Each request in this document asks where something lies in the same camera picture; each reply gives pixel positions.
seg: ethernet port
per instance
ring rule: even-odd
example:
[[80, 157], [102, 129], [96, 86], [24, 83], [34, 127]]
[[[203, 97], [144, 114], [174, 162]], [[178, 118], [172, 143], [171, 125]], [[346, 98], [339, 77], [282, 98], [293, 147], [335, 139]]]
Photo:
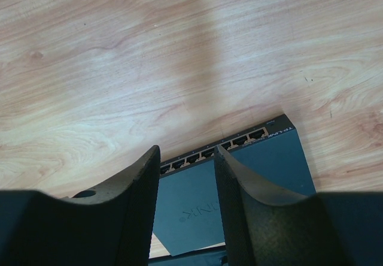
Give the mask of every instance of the ethernet port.
[[230, 142], [226, 142], [226, 143], [221, 144], [221, 146], [222, 146], [223, 148], [225, 148], [226, 150], [227, 150], [231, 145], [232, 145], [232, 144], [231, 144]]
[[192, 164], [196, 162], [198, 158], [199, 158], [199, 154], [191, 155], [188, 158], [186, 158], [186, 162]]
[[202, 157], [208, 158], [214, 154], [214, 148], [210, 148], [208, 150], [205, 150], [201, 152]]
[[252, 139], [259, 139], [259, 138], [262, 137], [263, 134], [265, 134], [265, 130], [259, 129], [257, 131], [254, 131], [254, 132], [250, 133], [249, 137], [252, 138]]
[[242, 145], [246, 142], [247, 140], [247, 137], [246, 135], [245, 136], [241, 136], [241, 137], [238, 137], [236, 139], [233, 140], [233, 144], [236, 144], [236, 145]]
[[165, 174], [170, 169], [170, 164], [167, 164], [160, 169], [160, 174]]
[[185, 160], [179, 160], [176, 162], [173, 162], [173, 168], [174, 169], [179, 169], [182, 165], [184, 165]]

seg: light wood tabletop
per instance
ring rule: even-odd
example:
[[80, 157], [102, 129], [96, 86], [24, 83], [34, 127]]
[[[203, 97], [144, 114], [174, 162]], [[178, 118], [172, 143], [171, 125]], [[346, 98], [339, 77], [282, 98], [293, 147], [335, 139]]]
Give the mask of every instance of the light wood tabletop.
[[382, 191], [382, 6], [0, 0], [0, 187], [73, 195], [286, 113], [319, 191]]

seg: wood grain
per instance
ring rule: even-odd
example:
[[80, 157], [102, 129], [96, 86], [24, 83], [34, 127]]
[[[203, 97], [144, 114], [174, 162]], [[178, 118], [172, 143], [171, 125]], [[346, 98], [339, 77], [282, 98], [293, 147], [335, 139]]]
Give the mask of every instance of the wood grain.
[[382, 5], [0, 0], [0, 187], [73, 195], [286, 113], [318, 190], [382, 191]]

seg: wooden table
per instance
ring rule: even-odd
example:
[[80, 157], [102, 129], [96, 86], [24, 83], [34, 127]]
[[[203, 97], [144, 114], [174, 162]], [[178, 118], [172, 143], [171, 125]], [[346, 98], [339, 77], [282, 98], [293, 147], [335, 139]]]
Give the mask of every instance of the wooden table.
[[319, 191], [382, 191], [382, 6], [0, 0], [0, 187], [72, 195], [286, 113]]

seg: electronic device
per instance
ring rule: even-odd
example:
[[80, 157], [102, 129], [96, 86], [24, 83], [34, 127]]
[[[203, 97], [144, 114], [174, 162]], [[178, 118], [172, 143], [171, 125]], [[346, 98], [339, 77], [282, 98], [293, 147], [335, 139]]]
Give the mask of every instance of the electronic device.
[[153, 232], [172, 256], [224, 242], [212, 160], [218, 144], [271, 182], [315, 193], [297, 130], [286, 115], [164, 161]]

